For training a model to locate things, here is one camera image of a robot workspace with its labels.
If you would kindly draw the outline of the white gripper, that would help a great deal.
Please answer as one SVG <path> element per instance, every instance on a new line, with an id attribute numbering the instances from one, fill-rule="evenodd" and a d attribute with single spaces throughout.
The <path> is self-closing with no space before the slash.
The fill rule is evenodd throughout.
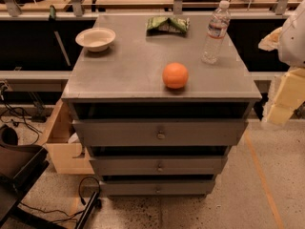
<path id="1" fill-rule="evenodd" d="M 305 1 L 279 27 L 265 36 L 258 47 L 263 51 L 278 48 L 281 62 L 291 67 L 305 67 Z M 281 76 L 266 121 L 284 125 L 305 101 L 305 69 L 291 68 Z"/>

